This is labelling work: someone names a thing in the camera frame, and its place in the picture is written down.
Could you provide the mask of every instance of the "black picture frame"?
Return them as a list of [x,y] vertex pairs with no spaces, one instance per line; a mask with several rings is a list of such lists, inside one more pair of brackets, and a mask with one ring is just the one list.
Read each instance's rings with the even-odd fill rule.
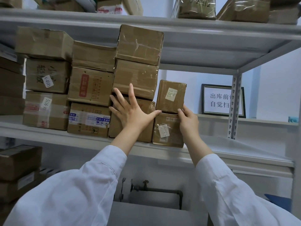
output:
[[[202,84],[201,87],[201,94],[202,94],[202,114],[204,115],[213,115],[213,116],[222,116],[222,117],[229,117],[229,114],[223,114],[223,113],[205,113],[204,112],[204,89],[205,87],[212,87],[212,88],[227,88],[227,89],[231,89],[231,86],[223,86],[223,85],[211,85],[211,84]],[[243,115],[239,115],[239,118],[246,118],[246,103],[245,103],[245,95],[244,95],[244,88],[241,88],[241,99],[242,99],[242,106],[243,106]]]

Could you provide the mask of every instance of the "person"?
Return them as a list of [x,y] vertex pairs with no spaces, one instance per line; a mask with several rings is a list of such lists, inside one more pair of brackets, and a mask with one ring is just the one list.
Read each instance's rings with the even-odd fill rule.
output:
[[[133,85],[128,103],[118,89],[118,100],[110,107],[122,122],[123,130],[79,170],[48,178],[17,202],[4,226],[90,226],[106,225],[114,193],[127,155],[139,134],[161,111],[142,112]],[[205,205],[215,226],[301,225],[284,209],[257,197],[227,165],[201,140],[198,118],[186,106],[179,109],[180,129],[196,167]]]

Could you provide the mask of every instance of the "white shirt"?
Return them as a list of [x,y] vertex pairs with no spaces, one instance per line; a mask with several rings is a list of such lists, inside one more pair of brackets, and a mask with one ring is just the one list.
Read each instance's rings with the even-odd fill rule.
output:
[[[126,155],[105,147],[79,170],[58,173],[25,194],[4,226],[106,225]],[[257,197],[215,154],[197,164],[197,179],[215,226],[295,226],[301,221]]]

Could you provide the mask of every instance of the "shelf board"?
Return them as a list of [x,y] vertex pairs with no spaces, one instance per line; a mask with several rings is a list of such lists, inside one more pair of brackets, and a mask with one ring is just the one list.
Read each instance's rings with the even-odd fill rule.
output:
[[14,47],[17,26],[30,26],[116,46],[121,24],[165,33],[164,70],[236,75],[301,47],[300,26],[19,9],[0,9],[0,42]]
[[[66,131],[22,125],[22,116],[0,116],[0,136],[79,148],[101,150],[112,139],[69,134]],[[235,140],[202,136],[206,144],[233,170],[291,178],[291,159],[268,153]],[[131,155],[192,163],[187,148],[136,142]]]
[[[228,117],[223,117],[223,116],[214,116],[214,115],[205,115],[205,114],[196,114],[196,115],[200,118],[222,119],[222,120],[229,119]],[[254,122],[254,123],[262,123],[262,124],[299,126],[299,123],[290,123],[290,122],[283,122],[283,121],[267,121],[267,120],[246,119],[246,118],[239,118],[238,120],[242,122]]]

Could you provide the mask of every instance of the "white sleeve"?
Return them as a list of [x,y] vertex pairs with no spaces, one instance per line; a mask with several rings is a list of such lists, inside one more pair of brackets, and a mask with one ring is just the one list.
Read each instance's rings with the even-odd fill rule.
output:
[[301,221],[286,210],[256,196],[216,154],[196,166],[202,197],[215,226],[295,226]]
[[110,145],[79,170],[48,178],[17,202],[4,226],[107,225],[126,159]]

